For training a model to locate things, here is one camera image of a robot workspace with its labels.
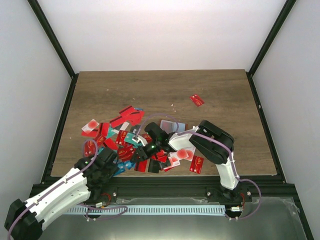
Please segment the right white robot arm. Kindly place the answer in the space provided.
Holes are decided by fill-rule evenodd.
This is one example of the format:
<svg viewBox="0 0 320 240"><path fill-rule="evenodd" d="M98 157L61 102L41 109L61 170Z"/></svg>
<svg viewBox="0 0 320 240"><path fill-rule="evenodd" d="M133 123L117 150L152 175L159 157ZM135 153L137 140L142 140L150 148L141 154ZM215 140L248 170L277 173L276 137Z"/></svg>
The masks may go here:
<svg viewBox="0 0 320 240"><path fill-rule="evenodd" d="M145 128L151 142L136 148L130 161L140 163L163 150L173 153L194 147L207 160L216 165L220 177L223 198L229 202L240 196L239 175L235 168L234 138L213 123L202 120L199 125L183 132L166 133L156 123Z"/></svg>

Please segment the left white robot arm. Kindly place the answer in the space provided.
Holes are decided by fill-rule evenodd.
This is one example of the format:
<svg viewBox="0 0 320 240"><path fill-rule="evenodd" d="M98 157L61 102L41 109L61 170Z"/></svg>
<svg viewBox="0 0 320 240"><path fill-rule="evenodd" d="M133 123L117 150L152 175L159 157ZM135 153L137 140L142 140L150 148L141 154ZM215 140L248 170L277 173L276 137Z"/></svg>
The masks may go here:
<svg viewBox="0 0 320 240"><path fill-rule="evenodd" d="M58 181L33 197L9 206L4 228L7 239L37 240L43 231L70 208L87 200L97 202L102 189L119 170L118 154L106 147L80 158Z"/></svg>

